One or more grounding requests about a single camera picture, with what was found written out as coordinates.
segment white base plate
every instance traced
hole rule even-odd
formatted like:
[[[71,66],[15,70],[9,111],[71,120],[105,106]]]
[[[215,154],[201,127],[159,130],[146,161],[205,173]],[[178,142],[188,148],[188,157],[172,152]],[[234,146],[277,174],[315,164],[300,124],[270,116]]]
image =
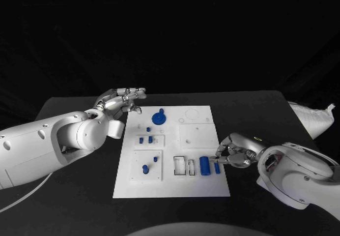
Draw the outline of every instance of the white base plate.
[[[161,108],[167,120],[155,125],[151,117]],[[113,198],[228,197],[223,165],[218,166],[220,174],[214,173],[210,163],[211,174],[200,175],[198,158],[213,156],[218,146],[210,107],[162,106],[141,109],[142,114],[130,112],[126,117]],[[158,136],[158,143],[148,144],[143,139],[145,145],[138,145],[139,136],[155,135],[162,135]],[[152,157],[158,152],[159,165],[154,165]],[[185,175],[174,175],[174,156],[184,156]],[[194,162],[194,176],[188,175],[188,160]],[[143,174],[141,166],[146,163],[149,171]]]

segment white board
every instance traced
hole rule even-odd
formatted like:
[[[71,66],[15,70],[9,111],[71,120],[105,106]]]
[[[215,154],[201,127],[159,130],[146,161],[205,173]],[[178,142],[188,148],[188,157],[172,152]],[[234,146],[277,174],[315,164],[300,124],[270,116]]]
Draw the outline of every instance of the white board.
[[[151,117],[161,108],[167,120],[155,125]],[[228,197],[223,165],[220,174],[210,163],[211,174],[200,175],[198,158],[213,156],[218,146],[210,107],[162,106],[141,107],[141,110],[142,114],[130,112],[126,117],[113,198]],[[174,175],[175,156],[184,157],[184,175]],[[192,160],[194,175],[188,174],[188,160]],[[149,167],[148,174],[142,173],[143,164]]]

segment white cloth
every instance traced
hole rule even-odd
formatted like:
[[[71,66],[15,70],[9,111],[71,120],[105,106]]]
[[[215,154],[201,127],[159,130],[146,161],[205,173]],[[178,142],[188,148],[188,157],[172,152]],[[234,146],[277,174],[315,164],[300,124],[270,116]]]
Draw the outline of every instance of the white cloth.
[[[315,139],[334,123],[334,117],[331,113],[331,110],[335,107],[334,104],[331,104],[325,110],[311,109],[298,105],[295,102],[288,102],[288,104],[311,138]]]

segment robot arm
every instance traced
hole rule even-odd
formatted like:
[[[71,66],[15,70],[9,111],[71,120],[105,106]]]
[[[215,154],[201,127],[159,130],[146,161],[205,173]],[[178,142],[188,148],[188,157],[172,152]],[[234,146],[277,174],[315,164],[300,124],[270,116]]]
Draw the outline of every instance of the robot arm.
[[[21,185],[89,155],[106,136],[119,139],[122,112],[141,108],[143,88],[107,90],[93,108],[11,127],[0,132],[0,189]]]
[[[231,133],[210,161],[237,168],[256,163],[256,182],[282,203],[296,209],[315,204],[340,220],[340,165],[321,153],[290,143],[270,146],[256,137]]]

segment cable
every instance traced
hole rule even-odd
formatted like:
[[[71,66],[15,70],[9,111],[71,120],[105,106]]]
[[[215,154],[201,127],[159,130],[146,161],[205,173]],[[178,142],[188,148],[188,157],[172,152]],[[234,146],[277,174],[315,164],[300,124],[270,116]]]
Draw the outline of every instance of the cable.
[[[41,181],[41,183],[35,186],[35,188],[17,200],[14,201],[7,207],[4,207],[1,210],[0,210],[0,213],[2,211],[5,211],[7,209],[9,209],[14,205],[17,205],[37,190],[38,188],[41,187],[41,185],[44,184],[44,182],[47,181],[47,178],[50,177],[50,175],[53,174],[53,172],[47,175],[45,179]]]

